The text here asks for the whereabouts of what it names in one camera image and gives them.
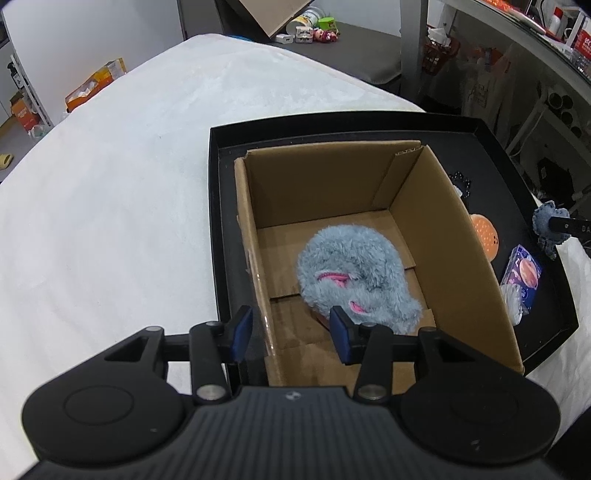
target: gray floor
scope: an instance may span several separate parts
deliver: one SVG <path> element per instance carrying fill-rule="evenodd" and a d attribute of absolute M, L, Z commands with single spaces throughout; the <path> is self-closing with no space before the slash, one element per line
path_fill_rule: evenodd
<path fill-rule="evenodd" d="M 33 148 L 35 142 L 28 136 L 25 129 L 18 122 L 13 122 L 10 128 L 0 135 L 0 154 L 11 153 L 14 159 L 4 170 L 0 170 L 0 181 L 10 175 L 10 172 L 17 166 L 25 155 Z"/>

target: slipper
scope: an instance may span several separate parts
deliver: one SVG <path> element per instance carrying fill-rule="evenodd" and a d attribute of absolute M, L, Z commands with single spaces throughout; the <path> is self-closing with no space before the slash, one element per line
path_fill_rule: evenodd
<path fill-rule="evenodd" d="M 13 158 L 14 155 L 10 153 L 0 154 L 0 170 L 4 170 L 6 167 L 8 167 Z"/>

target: toy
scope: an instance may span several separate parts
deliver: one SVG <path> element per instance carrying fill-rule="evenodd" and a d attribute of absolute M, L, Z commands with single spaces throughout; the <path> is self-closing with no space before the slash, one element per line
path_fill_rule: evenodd
<path fill-rule="evenodd" d="M 324 17 L 318 20 L 318 28 L 328 32 L 334 32 L 337 35 L 339 34 L 339 29 L 337 28 L 335 19 L 333 17 Z"/>
<path fill-rule="evenodd" d="M 339 37 L 335 32 L 322 30 L 321 28 L 314 29 L 314 41 L 319 41 L 321 43 L 330 43 L 333 41 L 337 41 Z"/>
<path fill-rule="evenodd" d="M 339 225 L 316 233 L 300 253 L 297 278 L 302 299 L 325 319 L 337 305 L 356 324 L 380 323 L 408 334 L 421 316 L 398 251 L 371 228 Z"/>
<path fill-rule="evenodd" d="M 566 208 L 556 208 L 550 200 L 534 210 L 532 226 L 538 236 L 538 245 L 553 260 L 556 258 L 556 245 L 562 245 L 570 235 L 560 231 L 554 232 L 549 226 L 552 217 L 569 218 L 570 215 Z"/>
<path fill-rule="evenodd" d="M 499 252 L 499 235 L 496 233 L 495 226 L 484 215 L 473 213 L 470 215 L 472 224 L 476 229 L 478 238 L 484 248 L 486 258 L 492 262 Z"/>
<path fill-rule="evenodd" d="M 525 315 L 530 312 L 534 304 L 535 292 L 538 289 L 541 274 L 540 264 L 522 245 L 517 245 L 509 257 L 509 264 L 501 280 L 501 285 L 515 284 L 521 287 L 521 306 Z"/>

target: metal bolt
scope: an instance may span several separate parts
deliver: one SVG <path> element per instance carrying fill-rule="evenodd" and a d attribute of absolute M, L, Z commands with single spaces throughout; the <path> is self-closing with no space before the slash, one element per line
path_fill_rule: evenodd
<path fill-rule="evenodd" d="M 210 331 L 214 337 L 223 334 L 224 324 L 222 322 L 205 322 L 205 325 L 211 329 Z"/>
<path fill-rule="evenodd" d="M 202 400 L 215 401 L 226 395 L 226 389 L 221 385 L 203 385 L 195 393 Z"/>
<path fill-rule="evenodd" d="M 386 389 L 382 385 L 364 385 L 357 390 L 361 398 L 365 400 L 380 400 L 386 396 Z"/>
<path fill-rule="evenodd" d="M 377 325 L 374 322 L 363 322 L 359 325 L 359 334 L 364 338 L 369 338 L 372 330 Z"/>

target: white container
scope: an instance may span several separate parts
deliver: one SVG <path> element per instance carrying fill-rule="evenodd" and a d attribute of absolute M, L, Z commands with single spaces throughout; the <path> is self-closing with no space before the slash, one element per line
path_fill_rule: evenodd
<path fill-rule="evenodd" d="M 285 33 L 279 33 L 277 35 L 275 35 L 275 42 L 276 43 L 281 43 L 283 45 L 287 45 L 290 43 L 294 42 L 294 36 L 293 35 L 287 35 Z"/>
<path fill-rule="evenodd" d="M 308 7 L 304 13 L 295 17 L 286 26 L 287 34 L 296 36 L 296 27 L 317 27 L 318 20 L 324 18 L 326 15 L 319 7 Z"/>
<path fill-rule="evenodd" d="M 563 12 L 560 8 L 556 7 L 554 9 L 554 14 L 552 15 L 552 19 L 550 20 L 550 26 L 548 27 L 549 32 L 552 35 L 556 35 L 558 33 L 558 29 L 560 28 L 560 22 L 562 20 Z"/>
<path fill-rule="evenodd" d="M 312 27 L 302 27 L 298 25 L 295 28 L 295 43 L 312 43 L 314 30 Z"/>

